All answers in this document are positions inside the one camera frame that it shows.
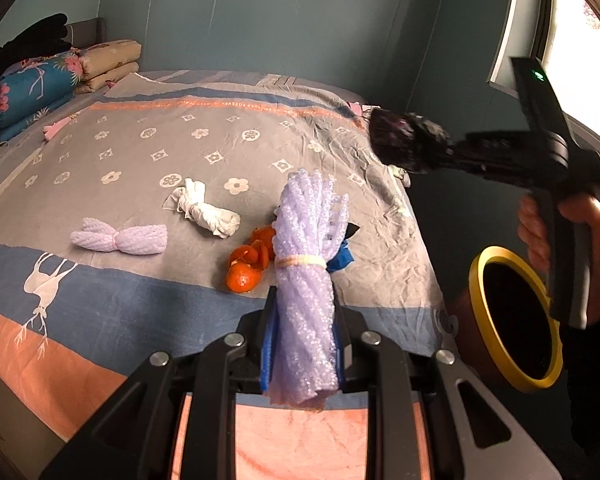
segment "bed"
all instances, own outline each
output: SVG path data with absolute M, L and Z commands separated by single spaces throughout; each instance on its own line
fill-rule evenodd
M 228 255 L 270 223 L 299 168 L 333 174 L 360 226 L 354 263 L 333 275 L 342 304 L 404 349 L 432 354 L 442 294 L 404 188 L 347 105 L 361 100 L 271 74 L 131 74 L 45 118 L 79 111 L 49 143 L 45 123 L 26 130 L 0 160 L 0 379 L 66 440 L 152 352 L 197 352 L 232 332 L 264 306 L 274 272 L 232 294 Z M 187 177 L 205 183 L 207 202 L 240 214 L 234 236 L 214 237 L 166 205 Z M 73 246 L 85 217 L 116 229 L 165 224 L 167 249 Z M 240 480 L 363 478 L 365 396 L 331 397 L 322 412 L 237 402 Z

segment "beige folded blanket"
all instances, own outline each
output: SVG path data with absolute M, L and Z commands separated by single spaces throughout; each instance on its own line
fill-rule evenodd
M 139 69 L 138 63 L 127 63 L 126 65 L 119 66 L 113 70 L 109 70 L 104 74 L 101 74 L 93 79 L 83 81 L 80 86 L 75 88 L 76 94 L 88 94 L 89 92 L 95 92 L 106 85 L 107 81 L 120 81 L 125 75 L 137 72 Z
M 93 79 L 140 57 L 141 45 L 133 40 L 117 40 L 90 46 L 80 56 L 82 79 Z

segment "white deer print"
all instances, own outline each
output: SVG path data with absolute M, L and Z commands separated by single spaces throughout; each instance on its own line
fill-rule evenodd
M 27 325 L 31 323 L 31 328 L 33 329 L 33 322 L 36 320 L 37 317 L 40 317 L 39 332 L 43 332 L 44 335 L 42 338 L 42 343 L 40 343 L 40 346 L 38 347 L 38 359 L 44 357 L 45 348 L 48 344 L 46 337 L 45 322 L 46 308 L 56 298 L 60 280 L 62 280 L 69 272 L 74 270 L 75 267 L 78 265 L 74 264 L 74 266 L 70 269 L 59 273 L 60 269 L 67 261 L 66 259 L 64 259 L 52 274 L 45 274 L 44 272 L 40 272 L 40 264 L 52 256 L 52 253 L 42 253 L 36 261 L 35 265 L 33 266 L 33 271 L 24 282 L 24 291 L 29 294 L 35 294 L 37 297 L 40 298 L 40 302 L 38 303 L 38 306 L 33 310 L 33 316 L 22 326 L 20 332 L 14 339 L 16 346 L 23 342 L 24 339 L 27 337 Z

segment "bolt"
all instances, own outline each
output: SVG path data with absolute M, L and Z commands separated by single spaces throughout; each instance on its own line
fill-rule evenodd
M 372 332 L 371 330 L 365 330 L 362 334 L 360 334 L 360 339 L 364 344 L 369 346 L 379 345 L 382 338 L 378 332 Z
M 238 334 L 237 332 L 231 332 L 224 336 L 224 344 L 227 346 L 232 346 L 234 348 L 238 348 L 244 343 L 244 336 L 242 334 Z
M 452 365 L 456 362 L 456 356 L 451 350 L 438 350 L 436 352 L 436 359 L 443 365 Z
M 154 352 L 149 357 L 149 362 L 153 366 L 164 366 L 169 362 L 169 354 L 167 352 Z

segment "person's arm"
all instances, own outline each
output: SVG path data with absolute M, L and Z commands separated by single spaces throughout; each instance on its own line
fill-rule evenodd
M 561 203 L 559 209 L 572 222 L 589 224 L 592 234 L 587 329 L 560 327 L 571 401 L 571 434 L 587 454 L 592 454 L 600 446 L 600 202 L 592 196 L 577 195 Z M 529 261 L 537 270 L 548 272 L 546 228 L 531 197 L 521 200 L 518 218 L 518 235 L 528 246 Z

